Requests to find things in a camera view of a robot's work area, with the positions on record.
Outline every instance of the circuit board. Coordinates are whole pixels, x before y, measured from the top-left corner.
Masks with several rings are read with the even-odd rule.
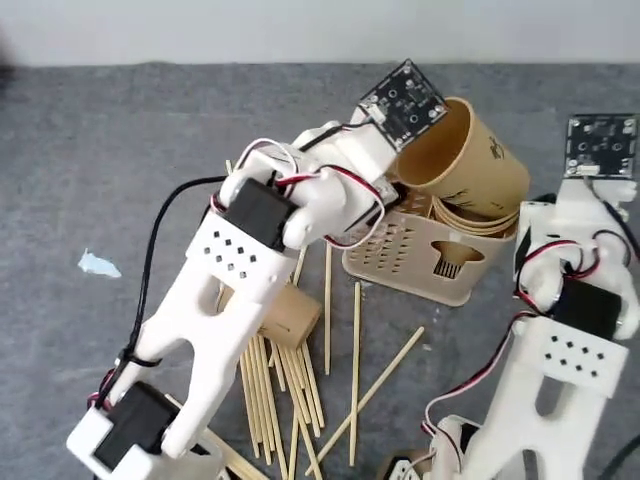
[[[358,106],[397,152],[447,113],[442,95],[411,60],[387,75]]]
[[[637,126],[632,114],[573,115],[567,126],[565,178],[632,178]]]

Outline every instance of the cable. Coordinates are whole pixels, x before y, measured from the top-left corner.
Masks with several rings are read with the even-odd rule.
[[[631,228],[629,228],[629,225],[627,225],[627,222],[624,221],[624,218],[622,218],[618,210],[616,210],[613,207],[613,205],[611,205],[609,202],[603,199],[600,195],[598,195],[598,192],[596,192],[596,189],[593,186],[593,179],[589,177],[584,177],[584,183],[589,189],[589,191],[593,194],[593,196],[596,199],[598,199],[600,202],[602,202],[602,204],[604,205],[604,208],[607,210],[607,212],[609,212],[609,215],[611,215],[611,218],[613,218],[613,220],[615,220],[618,226],[622,229],[625,236],[629,240],[629,243],[631,244],[631,248],[633,249],[633,253],[636,259],[640,260],[640,244],[638,244],[638,240],[636,239],[635,235],[631,231]]]
[[[247,158],[249,158],[249,154],[252,151],[254,151],[256,148],[260,148],[265,145],[273,145],[277,147],[281,152],[283,152],[286,160],[282,160],[280,158],[275,158],[274,160],[281,161],[281,162],[286,161],[287,163],[289,163],[289,165],[291,165],[293,169],[293,173],[298,173],[298,162],[296,162],[296,159],[293,158],[293,155],[291,155],[291,152],[289,152],[289,150],[287,150],[282,143],[277,142],[276,140],[273,140],[271,138],[256,138],[253,142],[247,145],[247,147],[244,149],[244,151],[240,155],[240,158],[236,162],[236,166],[233,168],[233,170],[235,171],[235,170],[241,169],[244,166],[244,162],[246,162]]]
[[[513,326],[514,326],[515,322],[520,320],[523,317],[535,317],[535,316],[536,316],[535,313],[529,312],[529,311],[526,311],[526,310],[518,312],[511,319],[511,321],[509,322],[509,326],[507,327],[507,331],[505,332],[504,336],[502,337],[502,340],[500,340],[500,343],[498,344],[498,347],[496,348],[495,352],[493,353],[493,355],[491,356],[489,361],[480,370],[478,370],[476,373],[471,375],[467,380],[465,380],[464,382],[460,383],[459,385],[453,387],[451,390],[449,390],[445,394],[434,398],[425,407],[425,410],[424,410],[425,421],[422,422],[422,424],[421,424],[422,430],[425,433],[428,433],[429,435],[431,435],[432,437],[435,437],[436,431],[439,431],[440,433],[445,435],[445,437],[448,439],[449,443],[451,444],[451,446],[453,447],[453,449],[456,452],[456,455],[458,457],[458,466],[460,468],[460,471],[462,471],[462,455],[460,454],[458,446],[456,445],[455,441],[451,438],[451,436],[447,432],[445,432],[443,429],[441,429],[439,426],[435,425],[431,421],[431,416],[429,414],[429,410],[431,410],[433,405],[435,405],[436,403],[441,402],[443,400],[448,400],[449,398],[453,398],[453,397],[456,397],[458,395],[461,395],[464,392],[472,389],[473,387],[478,385],[482,380],[484,380],[486,377],[488,377],[489,374],[491,374],[491,372],[494,370],[494,368],[498,364],[500,358],[502,357],[502,354],[504,353],[504,351],[506,349],[506,346],[507,346],[507,343],[509,341],[509,338],[511,337],[511,334],[512,334],[512,331],[513,331]]]
[[[368,190],[371,193],[371,195],[373,195],[375,202],[378,204],[378,207],[380,208],[380,214],[376,217],[376,221],[371,227],[371,229],[369,230],[369,232],[355,243],[345,245],[338,242],[334,238],[328,235],[325,235],[324,239],[329,244],[331,244],[334,248],[337,248],[338,250],[352,250],[362,245],[364,242],[369,240],[369,238],[371,238],[371,235],[373,235],[373,232],[375,232],[375,230],[378,228],[378,226],[380,225],[380,222],[382,221],[382,219],[386,214],[386,208],[384,206],[384,202],[382,201],[382,197],[380,196],[378,191],[373,186],[371,186],[369,182],[367,182],[365,179],[355,174],[351,170],[347,170],[346,168],[341,167],[339,165],[327,164],[327,165],[321,165],[313,172],[302,173],[300,175],[292,175],[291,177],[286,177],[286,178],[276,180],[276,185],[279,187],[283,187],[283,186],[295,187],[295,185],[302,183],[304,181],[311,180],[313,178],[318,178],[320,176],[320,171],[324,168],[330,168],[332,170],[335,170],[338,173],[348,177],[350,180],[358,183],[360,186],[362,186],[366,190]]]
[[[538,257],[539,255],[542,255],[543,253],[548,252],[551,249],[566,247],[566,246],[577,246],[578,248],[580,248],[580,262],[578,264],[578,267],[575,269],[574,273],[581,273],[580,268],[582,267],[582,263],[584,259],[582,246],[574,240],[554,240],[553,242],[546,243],[541,247],[536,248],[533,252],[525,256],[524,260],[522,261],[522,265],[520,266],[520,270],[516,275],[516,282],[515,282],[516,289],[514,291],[514,295],[520,298],[522,301],[524,301],[530,308],[532,308],[536,313],[540,315],[543,312],[540,311],[540,309],[538,308],[534,300],[526,292],[522,290],[522,287],[520,284],[520,277],[522,276],[522,272],[528,262]]]
[[[178,186],[171,194],[167,197],[167,199],[162,204],[158,215],[156,216],[155,221],[153,222],[153,227],[151,228],[151,234],[149,235],[149,242],[147,244],[147,251],[144,259],[144,267],[142,270],[142,280],[140,282],[140,294],[138,297],[138,308],[135,316],[135,320],[133,322],[133,327],[131,329],[131,333],[129,335],[129,341],[126,346],[122,349],[120,354],[118,355],[118,362],[116,364],[115,369],[109,375],[108,378],[105,377],[101,384],[101,388],[98,390],[98,395],[95,398],[94,406],[96,408],[102,408],[105,404],[105,400],[109,392],[113,388],[113,385],[116,383],[120,375],[122,374],[124,368],[127,366],[129,362],[137,363],[143,367],[153,367],[156,366],[159,361],[156,362],[147,362],[135,357],[134,352],[136,345],[138,343],[138,338],[140,337],[140,329],[142,328],[142,321],[144,320],[144,310],[147,304],[147,292],[149,290],[149,278],[151,276],[151,262],[153,260],[153,252],[155,249],[156,238],[158,236],[158,230],[160,229],[160,223],[164,218],[164,215],[167,213],[169,206],[173,203],[173,201],[185,190],[188,190],[193,187],[197,187],[199,185],[208,185],[213,183],[220,183],[224,181],[226,176],[218,176],[218,177],[205,177],[198,178],[196,180],[191,180],[189,182],[185,182],[182,185]]]
[[[598,477],[598,480],[611,480],[614,475],[620,470],[625,460],[631,456],[631,454],[640,447],[640,435],[632,438],[629,443],[620,449],[618,453],[611,459],[611,461],[604,467],[604,470]]]
[[[313,147],[315,147],[317,144],[319,144],[320,142],[325,141],[327,138],[334,136],[336,133],[341,132],[342,130],[353,130],[356,128],[360,128],[364,125],[371,125],[373,124],[373,119],[372,118],[367,118],[365,119],[362,123],[343,123],[341,125],[335,125],[327,130],[325,130],[324,132],[322,132],[320,135],[318,135],[316,138],[314,138],[313,140],[308,141],[307,143],[305,143],[304,145],[302,145],[300,148],[298,148],[298,150],[300,150],[301,152],[306,152],[308,150],[311,150]]]
[[[616,237],[618,240],[620,240],[622,242],[622,244],[624,245],[625,248],[625,255],[624,255],[624,264],[626,267],[629,266],[629,264],[631,263],[631,247],[629,246],[629,242],[627,242],[625,240],[625,238],[620,235],[617,232],[614,232],[613,230],[607,230],[607,229],[603,229],[603,230],[598,230],[596,233],[593,234],[593,236],[591,238],[593,238],[594,240],[597,241],[597,238],[600,235],[604,235],[604,234],[608,234],[608,235],[613,235],[614,237]]]
[[[413,467],[415,467],[416,465],[418,465],[421,462],[426,462],[427,460],[431,460],[433,457],[435,457],[436,452],[431,451],[429,453],[427,453],[426,455],[423,455],[422,457],[416,458],[413,462],[411,462],[409,464],[409,466],[407,467],[407,469],[404,472],[404,475],[402,475],[402,478],[400,480],[406,480],[407,475],[409,475],[409,472],[411,470],[413,470]]]

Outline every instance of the paper cup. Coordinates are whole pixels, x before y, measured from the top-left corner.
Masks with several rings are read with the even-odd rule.
[[[471,104],[455,97],[446,101],[449,113],[396,158],[398,179],[491,219],[516,212],[529,190],[527,169],[482,123]]]

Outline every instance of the white wire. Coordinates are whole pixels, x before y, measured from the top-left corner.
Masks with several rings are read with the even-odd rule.
[[[443,400],[448,400],[449,398],[457,397],[458,395],[463,394],[467,390],[471,390],[473,387],[478,385],[482,380],[487,378],[491,374],[493,369],[496,367],[496,365],[500,361],[500,358],[502,357],[502,354],[504,353],[505,349],[507,348],[507,344],[509,343],[509,338],[513,334],[513,328],[514,328],[515,324],[516,324],[516,322],[514,322],[514,324],[511,326],[511,328],[509,328],[509,332],[507,333],[507,338],[505,339],[504,343],[502,344],[502,347],[498,351],[498,354],[496,355],[495,360],[489,366],[489,368],[487,369],[486,372],[484,372],[476,380],[471,382],[469,385],[464,386],[460,390],[455,390],[455,391],[453,391],[451,393],[447,393],[445,395],[441,395],[439,397],[436,397],[436,398],[434,398],[433,400],[431,400],[427,404],[426,408],[424,409],[424,416],[425,416],[425,419],[427,421],[427,425],[431,429],[431,431],[429,432],[431,434],[431,436],[434,436],[434,433],[436,432],[436,426],[431,422],[431,417],[429,416],[429,410],[431,410],[431,407],[433,407],[438,402],[441,402]]]
[[[421,463],[421,462],[426,462],[427,460],[432,459],[434,456],[436,455],[436,451],[433,450],[429,453],[427,453],[426,455],[423,455],[420,458],[415,459],[413,462],[411,462],[409,464],[409,466],[407,467],[407,470],[405,470],[404,475],[402,475],[402,478],[400,480],[405,480],[407,478],[407,475],[409,474],[409,472],[413,469],[413,467],[415,467],[417,464]]]
[[[239,168],[242,168],[244,166],[244,163],[247,161],[247,158],[249,157],[249,154],[256,148],[258,148],[261,144],[268,144],[268,145],[273,145],[275,147],[277,147],[281,152],[284,153],[285,158],[287,163],[289,163],[291,165],[291,168],[293,170],[292,173],[297,173],[298,172],[298,162],[296,162],[296,159],[293,157],[293,155],[291,155],[291,152],[289,152],[289,150],[287,150],[285,148],[284,145],[282,145],[282,143],[277,142],[276,140],[273,140],[271,138],[256,138],[253,142],[251,142],[249,145],[247,145],[247,147],[243,150],[242,155],[240,155],[240,158],[238,159],[238,161],[236,162],[235,167],[233,168],[233,170],[238,170]],[[272,167],[274,170],[277,170],[281,173],[282,170],[280,170],[280,168],[278,168],[276,166],[276,164],[268,162],[269,166]]]
[[[382,221],[382,219],[386,215],[386,209],[384,207],[384,202],[380,198],[380,195],[374,194],[372,191],[370,191],[368,188],[366,188],[364,185],[362,185],[356,179],[351,178],[349,175],[345,175],[344,173],[342,173],[342,174],[345,177],[347,177],[349,180],[351,180],[352,182],[357,183],[360,187],[364,188],[367,192],[369,192],[373,196],[373,198],[375,199],[375,201],[378,204],[378,206],[380,207],[380,214],[378,215],[378,218],[376,219],[375,223],[371,227],[371,230],[369,230],[369,232],[364,237],[362,237],[360,240],[358,240],[356,243],[353,243],[353,244],[350,244],[350,245],[338,245],[335,241],[329,241],[331,246],[333,248],[335,248],[336,250],[353,250],[354,248],[359,247],[360,245],[362,245],[364,242],[366,242],[367,240],[369,240],[371,238],[373,233],[380,226],[380,222]]]

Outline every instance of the gray carpet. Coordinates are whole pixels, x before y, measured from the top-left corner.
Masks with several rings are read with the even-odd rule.
[[[144,248],[166,195],[182,181],[222,174],[258,136],[293,139],[351,106],[383,76],[383,65],[173,66],[18,70],[0,100],[0,477],[81,479],[88,472],[64,448],[95,389],[128,336]],[[560,184],[564,126],[573,112],[640,112],[640,66],[433,65],[426,74],[445,94],[472,101],[485,122],[526,163],[532,195]],[[209,191],[181,197],[160,231],[149,312],[181,265]],[[640,203],[630,208],[640,231]],[[120,279],[84,274],[88,247],[111,259]],[[381,286],[365,290],[361,390],[420,325],[419,344],[362,412],[357,466],[348,436],[323,462],[325,478],[372,478],[384,456],[424,447],[425,403],[475,371],[493,351],[510,315],[511,249],[469,303],[447,308]],[[318,373],[328,428],[349,410],[353,280],[334,263],[332,374]],[[322,298],[323,246],[313,245],[301,286]],[[312,338],[322,365],[322,326]],[[589,455],[586,478],[640,430],[638,339]],[[188,350],[167,359],[156,384],[184,398]],[[482,421],[492,377],[436,409]],[[291,407],[278,399],[288,450]],[[252,458],[236,382],[212,426]],[[306,468],[303,444],[298,471]],[[276,466],[259,467],[275,476]],[[640,475],[640,455],[620,478]]]

